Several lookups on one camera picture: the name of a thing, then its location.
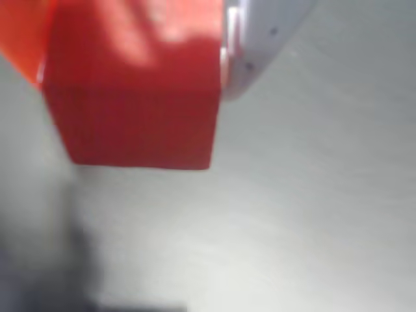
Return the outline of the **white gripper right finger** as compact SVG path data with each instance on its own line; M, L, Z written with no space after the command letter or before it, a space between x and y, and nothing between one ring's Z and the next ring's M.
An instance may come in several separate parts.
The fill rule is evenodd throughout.
M260 78L316 3L239 1L227 9L226 43L220 49L223 100L241 97Z

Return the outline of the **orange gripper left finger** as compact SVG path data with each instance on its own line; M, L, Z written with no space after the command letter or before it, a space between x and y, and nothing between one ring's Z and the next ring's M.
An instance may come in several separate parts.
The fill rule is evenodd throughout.
M1 55L37 89L56 6L49 0L1 0Z

